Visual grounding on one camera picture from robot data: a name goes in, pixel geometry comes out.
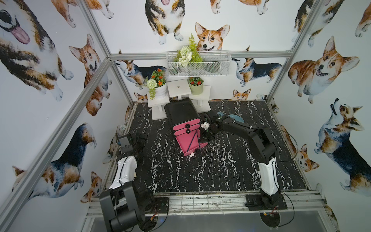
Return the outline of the black drawer cabinet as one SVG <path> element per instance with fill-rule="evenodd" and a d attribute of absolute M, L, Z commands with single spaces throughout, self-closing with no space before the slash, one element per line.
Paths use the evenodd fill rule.
<path fill-rule="evenodd" d="M 199 114 L 189 98 L 170 102 L 164 106 L 164 110 L 172 128 L 194 120 L 196 124 L 200 122 Z"/>

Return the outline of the pink bottom drawer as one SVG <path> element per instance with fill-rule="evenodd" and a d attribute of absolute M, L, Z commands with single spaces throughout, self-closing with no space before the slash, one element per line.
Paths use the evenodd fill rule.
<path fill-rule="evenodd" d="M 189 134 L 185 133 L 185 134 L 182 134 L 176 137 L 176 140 L 184 156 L 188 156 L 188 155 L 191 155 L 192 153 L 197 152 L 198 139 L 197 139 L 196 132 L 198 130 L 199 129 L 196 129 L 196 130 L 193 130 Z M 206 147 L 207 145 L 208 145 L 207 142 L 201 142 L 201 149 Z"/>

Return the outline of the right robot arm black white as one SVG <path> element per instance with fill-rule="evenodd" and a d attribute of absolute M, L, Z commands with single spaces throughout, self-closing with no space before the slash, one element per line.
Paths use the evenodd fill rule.
<path fill-rule="evenodd" d="M 228 132 L 239 136 L 248 143 L 253 159 L 258 163 L 261 176 L 261 197 L 274 202 L 279 197 L 276 183 L 276 151 L 278 144 L 268 128 L 252 126 L 230 116 L 219 116 L 214 111 L 201 115 L 200 142 L 210 142 L 218 133 Z"/>

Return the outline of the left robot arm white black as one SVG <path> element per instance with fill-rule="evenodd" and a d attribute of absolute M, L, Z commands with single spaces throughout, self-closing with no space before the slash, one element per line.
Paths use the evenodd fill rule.
<path fill-rule="evenodd" d="M 146 190 L 138 192 L 134 179 L 137 158 L 147 138 L 148 135 L 144 133 L 138 133 L 135 137 L 126 133 L 119 137 L 121 148 L 115 178 L 108 190 L 100 195 L 100 207 L 108 232 L 126 232 L 146 220 L 145 208 L 151 203 L 151 197 Z"/>

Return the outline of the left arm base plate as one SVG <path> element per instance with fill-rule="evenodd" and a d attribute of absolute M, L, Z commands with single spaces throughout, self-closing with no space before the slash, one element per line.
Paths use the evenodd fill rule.
<path fill-rule="evenodd" d="M 169 212 L 169 197 L 155 197 L 147 199 L 142 204 L 142 209 L 146 214 L 167 214 Z"/>

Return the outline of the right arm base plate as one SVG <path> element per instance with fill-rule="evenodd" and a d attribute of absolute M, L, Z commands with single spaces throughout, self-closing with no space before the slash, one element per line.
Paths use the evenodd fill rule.
<path fill-rule="evenodd" d="M 253 194 L 245 196 L 245 206 L 249 211 L 263 211 L 263 210 L 286 210 L 288 206 L 284 197 L 280 193 L 268 196 L 264 194 Z"/>

